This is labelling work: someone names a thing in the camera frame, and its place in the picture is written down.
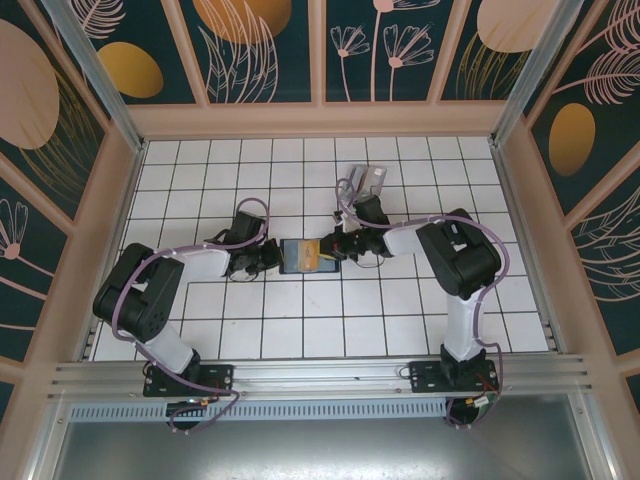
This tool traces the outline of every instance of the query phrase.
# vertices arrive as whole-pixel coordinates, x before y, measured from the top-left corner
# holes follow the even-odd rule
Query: floor
[[[149,146],[120,248],[189,245],[231,225],[247,197],[268,202],[272,238],[333,230],[333,186],[353,164],[387,168],[392,221],[458,207],[507,242],[512,266],[486,302],[485,341],[505,352],[547,351],[536,303],[487,140],[481,137],[162,141]],[[262,214],[260,207],[248,211]],[[446,296],[424,256],[344,262],[336,274],[181,287],[171,325],[203,359],[410,356],[439,353]],[[100,324],[90,359],[133,360]]]

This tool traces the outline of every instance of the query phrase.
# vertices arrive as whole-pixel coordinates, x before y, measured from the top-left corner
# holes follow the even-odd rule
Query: gray metal surface
[[[493,130],[498,145],[505,142],[520,119],[525,106],[535,92],[538,83],[553,62],[566,33],[575,21],[584,0],[563,0],[551,15],[549,23],[540,35],[538,44],[527,59],[507,103]]]
[[[221,422],[192,437],[152,423],[69,424],[55,478],[579,480],[587,473],[566,399],[504,398],[491,421]]]

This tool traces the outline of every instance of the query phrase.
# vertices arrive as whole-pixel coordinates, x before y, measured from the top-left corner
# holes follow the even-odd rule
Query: metal plate
[[[187,387],[168,377],[157,367],[147,368],[142,395],[150,398],[207,397],[210,392]],[[233,365],[201,365],[199,385],[230,390],[233,385]]]
[[[480,373],[489,385],[496,390],[498,389],[496,366],[491,360],[483,362]],[[468,382],[462,382],[455,388],[452,387],[442,373],[439,361],[410,362],[409,377],[413,393],[482,392],[484,390],[482,380],[475,376],[470,378]]]

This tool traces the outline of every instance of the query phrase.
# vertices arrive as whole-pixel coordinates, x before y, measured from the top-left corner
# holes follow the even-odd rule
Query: flower illustration
[[[37,270],[40,273],[53,277],[53,273],[41,268],[29,260],[20,256],[20,245],[27,229],[27,220],[29,219],[29,209],[26,205],[16,202],[15,209],[11,210],[11,205],[6,198],[0,200],[0,259],[18,260],[25,265]],[[22,293],[31,295],[32,297],[44,300],[46,295],[36,292],[30,288],[13,282],[8,278],[0,277],[0,283],[14,288]]]
[[[16,202],[14,213],[6,198],[0,200],[0,258],[15,260],[20,256],[20,243],[27,228],[29,209]]]
[[[428,47],[431,44],[429,26],[407,27],[398,37],[398,25],[384,29],[384,47],[389,57],[391,67],[391,80],[389,84],[389,100],[393,101],[393,78],[396,68],[420,65],[433,60],[433,50]]]
[[[349,95],[349,87],[347,86],[347,75],[344,69],[344,59],[352,55],[360,55],[370,50],[369,43],[366,42],[366,36],[362,31],[362,25],[359,27],[346,27],[344,32],[340,27],[331,29],[331,40],[336,47],[340,56],[340,65],[342,67],[342,83],[344,84],[344,93],[347,95],[347,101],[351,101]]]
[[[388,13],[394,10],[418,10],[420,8],[433,7],[440,3],[440,0],[373,0],[373,6],[381,13]]]
[[[376,14],[376,21],[373,27],[373,53],[371,54],[372,102],[376,101],[376,52],[378,51],[378,31],[380,29],[380,18],[382,14],[393,12],[394,10],[419,10],[421,8],[435,7],[439,3],[440,0],[373,0],[373,6],[378,13]]]

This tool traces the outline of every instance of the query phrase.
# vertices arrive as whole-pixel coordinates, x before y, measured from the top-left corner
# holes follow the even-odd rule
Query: dark teal wallpaper
[[[609,2],[532,127],[565,213],[640,141],[640,5]]]
[[[640,373],[627,377],[627,386],[640,414]]]
[[[0,178],[0,356],[24,360],[66,241]]]
[[[572,235],[616,354],[640,348],[640,169]]]
[[[535,91],[531,95],[531,98],[529,99],[529,102],[527,102],[527,105],[524,107],[524,115],[525,116],[529,116],[529,112],[531,111],[533,106],[538,101],[538,98],[540,97],[540,94],[542,93],[542,90],[544,90],[544,88],[546,87],[547,80],[549,79],[549,76],[551,75],[551,72],[553,72],[556,69],[556,67],[558,66],[558,63],[560,63],[560,60],[562,59],[562,56],[567,51],[567,47],[569,46],[569,44],[573,40],[573,37],[575,36],[576,32],[580,28],[580,25],[582,24],[582,22],[584,21],[584,17],[587,15],[587,13],[589,13],[589,10],[593,6],[593,1],[594,0],[584,0],[584,3],[582,4],[582,7],[580,8],[580,13],[578,14],[578,16],[576,17],[575,21],[573,22],[573,25],[571,26],[571,28],[569,30],[569,33],[564,38],[564,41],[562,42],[562,45],[560,45],[560,48],[558,49],[558,52],[556,53],[556,56],[554,57],[553,61],[551,62],[551,65],[549,65],[549,68],[547,68],[547,71],[545,72],[543,77],[540,79],[540,83],[538,83],[538,86],[536,87]]]
[[[392,3],[327,1],[328,102],[426,100],[452,3]]]
[[[505,100],[554,6],[472,0],[441,100]]]
[[[0,0],[0,64],[0,153],[73,219],[104,131],[11,0]]]
[[[0,425],[4,418],[4,412],[7,411],[11,394],[13,393],[13,385],[11,383],[0,382]]]
[[[310,102],[307,0],[182,0],[211,103]]]

